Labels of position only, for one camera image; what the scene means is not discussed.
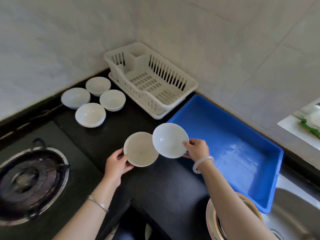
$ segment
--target window sill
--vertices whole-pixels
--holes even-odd
[[[298,118],[290,115],[280,121],[278,125],[320,151],[320,138],[303,128],[299,123]]]

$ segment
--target hand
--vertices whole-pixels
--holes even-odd
[[[134,166],[127,162],[128,155],[119,156],[123,148],[116,150],[107,160],[104,179],[111,180],[116,187],[121,183],[122,174],[130,171]]]
[[[189,142],[184,141],[183,145],[188,150],[189,154],[184,154],[184,157],[191,158],[194,162],[198,161],[203,157],[210,156],[209,147],[204,140],[200,139],[189,139]]]

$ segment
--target gas stove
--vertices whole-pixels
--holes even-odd
[[[0,151],[0,236],[52,239],[102,173],[49,122]]]

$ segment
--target stove burner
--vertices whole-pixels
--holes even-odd
[[[42,147],[34,148],[36,142]],[[0,166],[0,225],[17,225],[45,211],[61,194],[69,175],[66,157],[37,138],[31,149]]]

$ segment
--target forearm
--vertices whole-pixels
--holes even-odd
[[[198,169],[203,175],[211,201],[229,240],[275,239],[210,160],[202,162]]]
[[[91,193],[91,196],[108,208],[115,190],[114,182],[104,178]],[[94,240],[105,215],[106,211],[99,205],[91,200],[86,200],[70,221],[54,237],[54,240]]]

